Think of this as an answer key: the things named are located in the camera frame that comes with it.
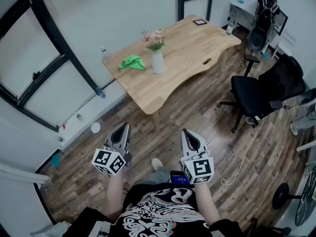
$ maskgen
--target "pink flower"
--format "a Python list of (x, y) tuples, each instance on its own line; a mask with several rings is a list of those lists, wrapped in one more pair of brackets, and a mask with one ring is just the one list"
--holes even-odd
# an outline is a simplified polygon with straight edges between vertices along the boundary
[(150, 33), (145, 33), (145, 34), (144, 34), (144, 39), (145, 39), (145, 40), (148, 40), (149, 38), (150, 38)]

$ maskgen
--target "chair armrest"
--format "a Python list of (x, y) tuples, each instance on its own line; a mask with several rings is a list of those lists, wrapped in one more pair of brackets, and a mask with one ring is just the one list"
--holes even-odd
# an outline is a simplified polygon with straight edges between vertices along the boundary
[(271, 108), (274, 110), (279, 110), (283, 107), (283, 104), (280, 100), (270, 101), (269, 103), (270, 103)]
[(259, 59), (256, 56), (247, 54), (247, 55), (244, 55), (243, 57), (245, 58), (246, 61), (252, 61), (252, 62), (260, 63)]

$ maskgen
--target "white cable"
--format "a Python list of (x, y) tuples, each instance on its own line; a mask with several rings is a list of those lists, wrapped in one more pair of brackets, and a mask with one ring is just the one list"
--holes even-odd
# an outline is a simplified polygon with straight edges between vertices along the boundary
[(253, 139), (256, 137), (256, 134), (257, 134), (257, 129), (255, 128), (255, 135), (254, 135), (254, 136), (252, 137), (252, 139), (250, 140), (249, 146), (247, 147), (247, 149), (245, 150), (245, 152), (244, 152), (244, 154), (243, 154), (243, 158), (242, 158), (241, 164), (240, 164), (240, 166), (239, 166), (239, 170), (237, 171), (237, 173), (236, 173), (236, 175), (235, 175), (233, 181), (232, 181), (231, 183), (227, 183), (226, 179), (225, 179), (225, 178), (222, 178), (222, 179), (221, 179), (221, 184), (224, 185), (225, 188), (224, 188), (224, 190), (223, 190), (221, 193), (217, 194), (216, 196), (212, 196), (212, 198), (215, 198), (215, 197), (219, 196), (220, 194), (222, 194), (222, 193), (226, 190), (226, 187), (227, 187), (228, 185), (233, 184), (233, 182), (234, 182), (234, 180), (236, 179), (236, 177), (237, 177), (239, 171), (241, 170), (241, 166), (242, 166), (243, 160), (245, 159), (247, 150), (250, 148), (251, 142), (252, 142)]

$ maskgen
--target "picture frame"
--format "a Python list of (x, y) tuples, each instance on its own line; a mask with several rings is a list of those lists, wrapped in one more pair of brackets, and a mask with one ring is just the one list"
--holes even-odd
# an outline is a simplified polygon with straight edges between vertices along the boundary
[(196, 25), (201, 26), (207, 24), (203, 19), (198, 19), (193, 21)]

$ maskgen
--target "chair base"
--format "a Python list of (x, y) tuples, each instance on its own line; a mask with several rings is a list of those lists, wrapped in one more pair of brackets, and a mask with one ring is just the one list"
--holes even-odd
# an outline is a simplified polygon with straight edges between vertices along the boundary
[[(222, 105), (228, 105), (228, 106), (233, 106), (233, 107), (238, 107), (239, 108), (239, 105), (236, 102), (219, 102), (217, 104), (217, 107), (220, 108)], [(238, 117), (236, 119), (235, 125), (231, 129), (232, 133), (235, 133), (237, 131), (237, 128), (238, 128), (238, 126), (240, 124), (242, 116), (243, 116), (243, 113), (242, 113), (242, 110), (240, 110), (239, 115), (238, 115)], [(250, 118), (252, 118), (252, 120), (254, 121), (254, 124), (252, 125), (253, 128), (255, 128), (256, 126), (259, 125), (259, 122), (257, 121), (257, 119), (255, 117), (250, 117)]]
[(290, 188), (287, 183), (282, 183), (277, 188), (273, 199), (272, 199), (272, 208), (275, 210), (280, 209), (288, 199), (301, 199), (302, 196), (293, 196), (289, 194)]

